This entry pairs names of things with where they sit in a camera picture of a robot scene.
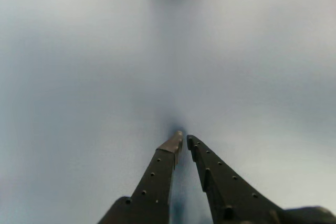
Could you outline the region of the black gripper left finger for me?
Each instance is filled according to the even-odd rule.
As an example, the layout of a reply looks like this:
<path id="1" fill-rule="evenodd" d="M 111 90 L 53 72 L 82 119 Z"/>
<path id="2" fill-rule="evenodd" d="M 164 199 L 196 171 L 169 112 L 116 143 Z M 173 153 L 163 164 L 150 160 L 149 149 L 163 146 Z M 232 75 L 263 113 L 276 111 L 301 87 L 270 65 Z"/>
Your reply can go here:
<path id="1" fill-rule="evenodd" d="M 160 145 L 131 196 L 115 201 L 100 223 L 169 223 L 173 172 L 179 162 L 183 133 Z"/>

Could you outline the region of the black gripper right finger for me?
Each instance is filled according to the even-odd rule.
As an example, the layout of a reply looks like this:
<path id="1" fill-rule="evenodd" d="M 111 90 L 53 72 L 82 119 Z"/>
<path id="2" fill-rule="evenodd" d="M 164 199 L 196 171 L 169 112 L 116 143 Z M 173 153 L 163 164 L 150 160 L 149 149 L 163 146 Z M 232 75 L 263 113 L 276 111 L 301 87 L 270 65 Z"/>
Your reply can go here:
<path id="1" fill-rule="evenodd" d="M 187 136 L 213 223 L 281 223 L 282 209 L 240 177 L 204 142 Z"/>

